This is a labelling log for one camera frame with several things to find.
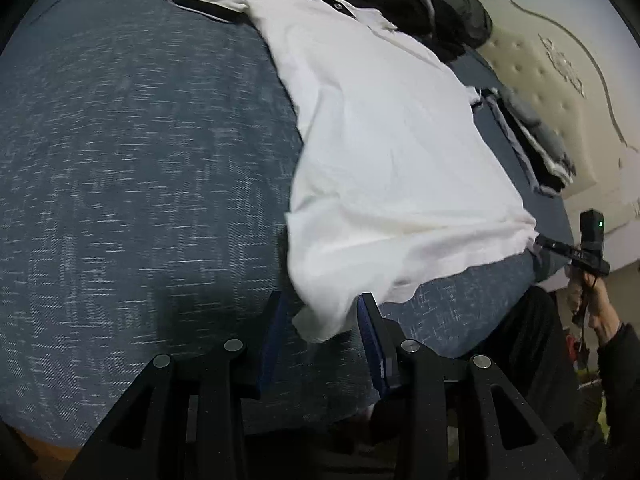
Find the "bed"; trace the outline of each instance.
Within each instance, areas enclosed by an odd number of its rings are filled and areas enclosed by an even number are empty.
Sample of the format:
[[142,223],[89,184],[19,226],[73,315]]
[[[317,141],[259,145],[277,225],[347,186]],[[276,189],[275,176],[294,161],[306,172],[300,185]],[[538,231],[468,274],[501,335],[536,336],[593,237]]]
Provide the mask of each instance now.
[[[451,66],[464,84],[500,87],[477,52]],[[206,351],[273,288],[299,309],[284,213],[302,146],[253,28],[164,0],[37,0],[0,78],[2,420],[79,446],[155,354]],[[475,118],[538,230],[570,241],[562,200],[530,192],[488,107]],[[457,356],[562,264],[525,252],[381,311]],[[375,399],[356,331],[311,345],[289,324],[245,428],[330,422]]]

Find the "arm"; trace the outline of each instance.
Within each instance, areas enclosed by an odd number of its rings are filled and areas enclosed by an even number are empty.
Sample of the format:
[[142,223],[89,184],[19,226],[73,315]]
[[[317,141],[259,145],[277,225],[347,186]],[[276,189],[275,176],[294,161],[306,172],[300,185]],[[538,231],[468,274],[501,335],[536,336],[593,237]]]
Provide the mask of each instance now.
[[600,342],[600,378],[607,398],[610,444],[616,448],[640,434],[640,340],[631,326],[620,322],[604,282],[590,274],[574,271],[570,306],[578,307],[584,285],[593,289],[588,293],[589,326]]

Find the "tufted headboard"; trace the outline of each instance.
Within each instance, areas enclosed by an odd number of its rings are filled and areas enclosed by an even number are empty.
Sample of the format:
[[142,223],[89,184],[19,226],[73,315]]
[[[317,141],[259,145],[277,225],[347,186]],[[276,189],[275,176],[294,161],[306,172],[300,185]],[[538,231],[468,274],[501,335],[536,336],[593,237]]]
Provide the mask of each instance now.
[[494,31],[478,51],[564,139],[575,162],[577,177],[562,192],[575,240],[580,212],[589,208],[604,213],[607,232],[630,221],[636,212],[622,199],[620,174],[628,143],[613,113],[606,74],[584,43],[553,17],[514,0],[482,3]]

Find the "hand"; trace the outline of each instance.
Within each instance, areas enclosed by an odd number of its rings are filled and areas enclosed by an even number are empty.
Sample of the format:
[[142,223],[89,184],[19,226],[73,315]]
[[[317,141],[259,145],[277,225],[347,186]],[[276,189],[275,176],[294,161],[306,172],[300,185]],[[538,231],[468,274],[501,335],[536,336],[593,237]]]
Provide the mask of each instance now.
[[572,312],[580,308],[582,291],[587,288],[586,300],[589,305],[589,326],[598,336],[600,346],[606,345],[620,328],[620,318],[613,308],[607,294],[607,287],[603,279],[575,267],[569,270],[569,285],[567,287],[567,300]]

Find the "metal bolt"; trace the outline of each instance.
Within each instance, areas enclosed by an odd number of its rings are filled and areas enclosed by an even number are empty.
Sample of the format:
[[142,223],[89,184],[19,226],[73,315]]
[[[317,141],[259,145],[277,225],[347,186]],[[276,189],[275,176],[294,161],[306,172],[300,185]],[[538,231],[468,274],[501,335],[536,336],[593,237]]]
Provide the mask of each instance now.
[[400,343],[400,347],[405,352],[414,353],[420,349],[420,343],[418,343],[415,339],[405,339]]
[[164,368],[171,362],[171,356],[167,354],[160,354],[154,357],[154,366],[156,368]]
[[225,342],[225,350],[227,352],[237,352],[243,345],[244,343],[239,339],[229,339]]
[[478,368],[488,368],[491,366],[491,359],[482,354],[474,356],[473,362]]

